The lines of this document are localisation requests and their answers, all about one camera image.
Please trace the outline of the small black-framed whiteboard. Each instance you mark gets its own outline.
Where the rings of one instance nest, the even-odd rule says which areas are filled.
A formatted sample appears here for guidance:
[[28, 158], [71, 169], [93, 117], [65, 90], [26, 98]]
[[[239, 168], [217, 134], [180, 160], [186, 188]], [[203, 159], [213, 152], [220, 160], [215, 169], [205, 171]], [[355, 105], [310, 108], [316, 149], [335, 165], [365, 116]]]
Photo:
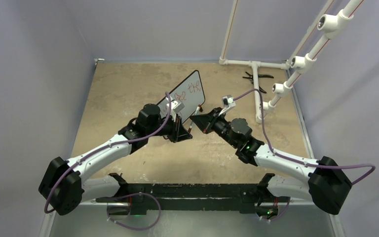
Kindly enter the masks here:
[[205, 93], [199, 70], [194, 70], [183, 81], [175, 86], [169, 95], [172, 100], [176, 100], [184, 105], [178, 114], [183, 123], [194, 114], [198, 105], [205, 102]]

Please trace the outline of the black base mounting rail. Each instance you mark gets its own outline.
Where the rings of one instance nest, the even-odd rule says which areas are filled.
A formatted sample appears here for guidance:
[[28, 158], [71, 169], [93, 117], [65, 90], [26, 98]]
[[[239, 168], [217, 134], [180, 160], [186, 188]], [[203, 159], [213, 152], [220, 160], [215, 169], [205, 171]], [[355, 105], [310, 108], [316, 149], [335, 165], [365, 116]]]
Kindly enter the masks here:
[[262, 203], [282, 203], [260, 184], [136, 184], [124, 185], [114, 197], [100, 197], [97, 203], [125, 203], [132, 215], [148, 210], [258, 212]]

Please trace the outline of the white PVC pipe frame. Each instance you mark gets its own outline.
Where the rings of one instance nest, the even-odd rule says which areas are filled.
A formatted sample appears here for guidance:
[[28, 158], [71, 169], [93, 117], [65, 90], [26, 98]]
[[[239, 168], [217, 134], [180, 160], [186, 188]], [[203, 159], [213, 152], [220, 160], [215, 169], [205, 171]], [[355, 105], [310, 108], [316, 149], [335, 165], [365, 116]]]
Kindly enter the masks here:
[[[250, 67], [253, 70], [253, 85], [255, 89], [259, 88], [259, 74], [260, 67], [277, 68], [282, 70], [294, 69], [294, 74], [290, 76], [286, 82], [277, 83], [272, 88], [274, 97], [266, 102], [263, 106], [260, 102], [259, 95], [255, 95], [255, 120], [257, 123], [264, 121], [267, 114], [271, 113], [276, 107], [277, 103], [286, 94], [290, 93], [294, 84], [298, 79], [305, 74], [317, 60], [317, 56], [326, 47], [326, 45], [333, 40], [353, 19], [354, 13], [362, 5], [362, 0], [350, 0], [346, 6], [341, 9], [336, 15], [328, 14], [328, 10], [334, 4], [333, 0], [328, 0], [319, 12], [318, 17], [315, 18], [313, 24], [308, 28], [305, 36], [300, 41], [299, 45], [285, 63], [266, 63], [261, 61], [243, 61], [243, 60], [230, 60], [226, 58], [228, 51], [229, 39], [233, 23], [235, 21], [236, 10], [239, 1], [234, 0], [232, 9], [229, 16], [226, 35], [222, 51], [219, 57], [219, 64], [221, 65], [241, 65]], [[297, 54], [302, 50], [307, 40], [313, 32], [321, 31], [322, 36], [312, 49], [305, 56], [298, 56]]]

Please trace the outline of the aluminium extrusion frame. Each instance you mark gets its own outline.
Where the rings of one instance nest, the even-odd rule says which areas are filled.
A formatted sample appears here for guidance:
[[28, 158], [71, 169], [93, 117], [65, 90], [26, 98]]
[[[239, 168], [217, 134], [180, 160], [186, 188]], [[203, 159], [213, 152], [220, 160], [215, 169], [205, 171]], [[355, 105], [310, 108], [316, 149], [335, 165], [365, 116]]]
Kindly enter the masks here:
[[73, 212], [47, 216], [42, 237], [342, 237], [337, 216], [292, 199], [262, 203], [258, 212], [148, 210], [132, 215], [125, 203], [81, 203]]

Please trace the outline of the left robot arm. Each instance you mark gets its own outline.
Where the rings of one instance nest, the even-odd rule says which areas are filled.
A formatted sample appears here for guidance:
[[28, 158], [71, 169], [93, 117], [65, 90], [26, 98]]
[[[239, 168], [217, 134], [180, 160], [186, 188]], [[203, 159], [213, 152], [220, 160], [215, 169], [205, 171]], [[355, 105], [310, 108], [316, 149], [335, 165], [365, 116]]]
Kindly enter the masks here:
[[192, 135], [183, 127], [180, 111], [184, 105], [176, 100], [166, 105], [167, 114], [161, 115], [156, 104], [146, 104], [137, 117], [102, 145], [67, 160], [54, 158], [48, 165], [39, 185], [39, 193], [46, 199], [44, 211], [66, 215], [82, 201], [110, 197], [121, 202], [127, 197], [127, 188], [116, 175], [95, 179], [97, 188], [91, 191], [90, 177], [115, 160], [133, 154], [145, 146], [152, 136], [162, 136], [172, 143], [185, 141]]

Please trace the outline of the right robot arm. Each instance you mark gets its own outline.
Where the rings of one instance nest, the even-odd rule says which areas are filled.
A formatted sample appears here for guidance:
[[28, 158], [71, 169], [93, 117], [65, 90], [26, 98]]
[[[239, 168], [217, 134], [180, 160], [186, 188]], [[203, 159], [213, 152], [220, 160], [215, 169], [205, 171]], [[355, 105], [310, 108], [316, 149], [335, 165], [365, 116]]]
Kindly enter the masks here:
[[293, 154], [272, 150], [268, 144], [252, 136], [246, 119], [226, 121], [221, 108], [211, 112], [192, 115], [191, 121], [204, 133], [215, 132], [236, 149], [236, 156], [246, 164], [271, 168], [287, 175], [274, 175], [258, 186], [260, 199], [269, 201], [273, 197], [293, 197], [313, 202], [321, 210], [337, 215], [343, 206], [352, 182], [330, 157], [320, 160], [303, 158]]

